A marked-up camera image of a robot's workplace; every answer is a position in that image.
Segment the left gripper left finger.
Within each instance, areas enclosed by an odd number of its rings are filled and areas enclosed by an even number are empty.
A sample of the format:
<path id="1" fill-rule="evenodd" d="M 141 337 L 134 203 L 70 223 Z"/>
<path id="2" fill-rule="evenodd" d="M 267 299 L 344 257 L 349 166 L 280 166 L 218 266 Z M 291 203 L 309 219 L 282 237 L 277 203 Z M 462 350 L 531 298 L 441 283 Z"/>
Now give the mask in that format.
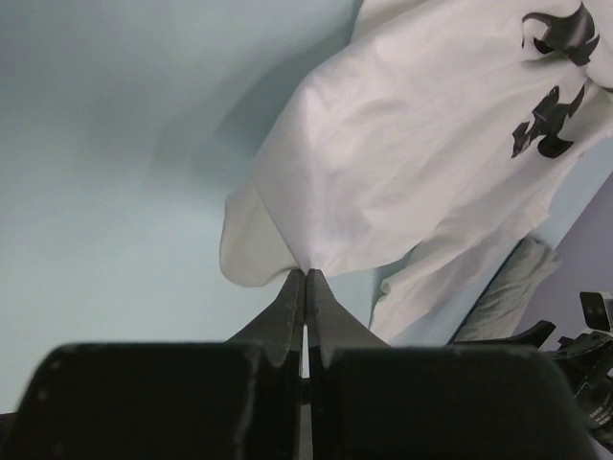
<path id="1" fill-rule="evenodd" d="M 254 345 L 263 349 L 272 367 L 292 379 L 302 377 L 302 352 L 305 325 L 306 276 L 291 270 L 272 303 L 227 343 Z"/>

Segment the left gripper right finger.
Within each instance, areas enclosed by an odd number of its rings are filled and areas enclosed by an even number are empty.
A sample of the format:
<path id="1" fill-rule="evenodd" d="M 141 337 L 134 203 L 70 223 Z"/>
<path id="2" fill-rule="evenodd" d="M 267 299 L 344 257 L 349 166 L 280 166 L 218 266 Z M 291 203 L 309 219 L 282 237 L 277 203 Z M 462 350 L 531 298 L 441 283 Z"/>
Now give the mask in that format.
<path id="1" fill-rule="evenodd" d="M 337 301 L 318 269 L 306 276 L 306 328 L 312 379 L 323 375 L 338 350 L 390 348 Z"/>

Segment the white printed t-shirt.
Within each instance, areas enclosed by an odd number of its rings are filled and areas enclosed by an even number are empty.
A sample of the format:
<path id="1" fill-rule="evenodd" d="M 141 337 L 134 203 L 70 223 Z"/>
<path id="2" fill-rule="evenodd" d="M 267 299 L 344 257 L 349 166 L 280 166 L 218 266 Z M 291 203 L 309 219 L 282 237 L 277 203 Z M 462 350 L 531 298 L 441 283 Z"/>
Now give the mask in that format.
<path id="1" fill-rule="evenodd" d="M 550 212 L 612 133 L 608 1 L 366 1 L 226 200 L 223 275 L 332 277 L 404 261 L 371 331 L 392 340 Z"/>

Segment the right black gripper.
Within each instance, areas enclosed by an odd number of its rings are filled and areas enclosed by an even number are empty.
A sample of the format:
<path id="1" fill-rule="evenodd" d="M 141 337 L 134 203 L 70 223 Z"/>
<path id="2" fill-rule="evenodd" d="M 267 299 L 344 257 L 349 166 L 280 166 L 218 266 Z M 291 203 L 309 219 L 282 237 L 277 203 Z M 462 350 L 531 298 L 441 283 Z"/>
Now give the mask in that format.
<path id="1" fill-rule="evenodd" d="M 540 320 L 528 330 L 502 340 L 510 345 L 543 345 L 556 325 Z M 582 333 L 562 337 L 557 365 L 568 379 L 588 431 L 603 448 L 612 450 L 612 336 Z"/>

